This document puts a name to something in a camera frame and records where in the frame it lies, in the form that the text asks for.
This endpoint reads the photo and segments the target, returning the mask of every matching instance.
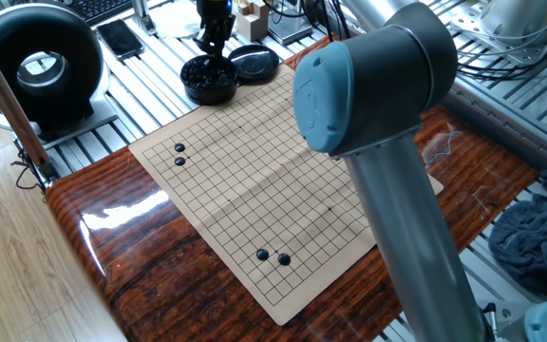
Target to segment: keyboard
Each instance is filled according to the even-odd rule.
[[[132,8],[131,0],[59,0],[79,14],[90,26]]]

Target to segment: cable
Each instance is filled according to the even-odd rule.
[[[518,76],[522,76],[526,74],[527,72],[531,71],[534,67],[538,66],[546,59],[547,59],[547,50],[541,56],[541,58],[539,58],[536,62],[528,66],[514,66],[509,69],[499,69],[499,68],[492,68],[492,67],[477,67],[477,66],[469,66],[466,64],[459,64],[459,67],[465,67],[465,68],[469,68],[469,69],[480,71],[480,72],[504,72],[506,73],[505,76],[485,76],[485,75],[480,75],[473,72],[467,72],[461,69],[459,69],[458,72],[462,75],[467,75],[474,78],[480,78],[480,79],[486,79],[486,80],[493,80],[493,81],[510,80],[510,79],[514,79],[514,78],[517,78]],[[517,70],[522,70],[522,72],[519,72],[517,74],[511,74],[512,72]]]
[[[284,0],[282,0],[282,9],[284,9]],[[274,20],[274,16],[272,15],[272,23],[278,25],[282,21],[282,14],[280,14],[280,17],[277,19],[277,21]]]
[[[20,143],[17,140],[15,140],[14,144],[16,145],[16,148],[18,148],[18,158],[20,159],[20,161],[14,161],[11,165],[25,166],[23,171],[21,171],[20,175],[18,176],[18,179],[16,180],[16,186],[20,189],[23,189],[23,190],[31,190],[31,189],[34,189],[34,188],[39,188],[42,191],[42,195],[44,195],[45,192],[46,192],[46,185],[42,183],[42,181],[39,177],[39,173],[37,171],[37,168],[35,168],[35,165],[31,161],[31,159],[28,156],[27,152],[25,152],[25,149],[20,146]],[[27,170],[30,170],[30,172],[33,174],[33,176],[35,176],[35,179],[37,179],[37,181],[38,181],[33,186],[20,185],[20,179],[23,178],[23,176],[25,175],[25,172],[27,172]]]
[[[333,9],[334,17],[337,19],[337,29],[339,32],[341,32],[341,19],[339,19],[339,13],[337,13],[336,10]]]
[[[508,54],[508,53],[512,53],[514,51],[521,50],[523,48],[527,48],[529,45],[531,45],[531,43],[535,42],[537,39],[539,39],[539,36],[534,38],[533,40],[530,40],[529,42],[519,46],[519,47],[514,47],[514,48],[511,48],[509,50],[502,51],[502,52],[478,53],[478,52],[457,51],[457,53],[460,54],[460,55],[465,55],[465,56],[480,56],[480,57],[482,57],[482,56],[501,56],[501,55],[504,55],[504,54]]]
[[[322,12],[324,13],[324,23],[327,27],[327,34],[329,35],[329,42],[332,43],[332,33],[330,33],[330,23],[329,23],[329,15],[327,14],[327,6],[326,6],[327,0],[322,0],[320,3],[322,5]]]
[[[270,4],[267,0],[263,0],[263,2],[265,3],[265,5],[267,5],[268,8],[270,8],[270,10],[272,10],[274,13],[278,13],[280,14],[281,16],[283,17],[287,17],[287,18],[301,18],[301,17],[304,17],[308,14],[310,14],[313,10],[315,10],[316,7],[318,7],[318,3],[320,2],[321,0],[314,0],[313,2],[313,5],[311,5],[310,8],[306,9],[303,13],[299,13],[299,14],[288,14],[288,13],[285,13],[279,9],[275,9],[272,4]]]
[[[525,38],[529,38],[531,36],[534,36],[536,34],[542,34],[543,32],[545,32],[547,30],[547,26],[545,28],[537,30],[533,33],[523,35],[523,36],[520,36],[520,37],[504,37],[504,36],[498,36],[498,35],[490,35],[490,34],[486,34],[486,33],[478,33],[478,32],[475,32],[473,30],[463,29],[463,28],[451,28],[451,29],[454,30],[454,31],[457,31],[457,32],[469,32],[470,34],[478,35],[478,36],[489,38],[489,39],[491,39],[491,38],[495,38],[495,39],[525,39]]]
[[[343,13],[343,10],[341,9],[341,3],[339,2],[339,0],[331,0],[331,1],[335,9],[335,14],[337,14],[341,18],[341,25],[343,25],[343,30],[346,33],[346,38],[350,38],[348,23],[346,22],[346,16]]]

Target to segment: black bowl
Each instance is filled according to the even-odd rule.
[[[236,65],[237,77],[247,81],[271,77],[280,64],[280,59],[272,49],[260,45],[239,47],[229,54],[229,59]]]
[[[236,67],[227,58],[196,57],[182,66],[180,80],[199,105],[218,105],[236,95]]]

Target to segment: wooden pole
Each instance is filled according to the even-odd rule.
[[[4,75],[0,70],[0,110],[8,119],[8,123],[18,136],[18,140],[25,148],[31,160],[40,167],[49,162],[46,150],[37,138],[28,122],[27,116],[23,108],[16,100],[16,97],[11,92]]]

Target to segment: blue joint cap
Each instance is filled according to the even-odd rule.
[[[343,140],[353,99],[353,64],[348,48],[338,42],[314,51],[294,74],[294,116],[308,145],[331,152]]]

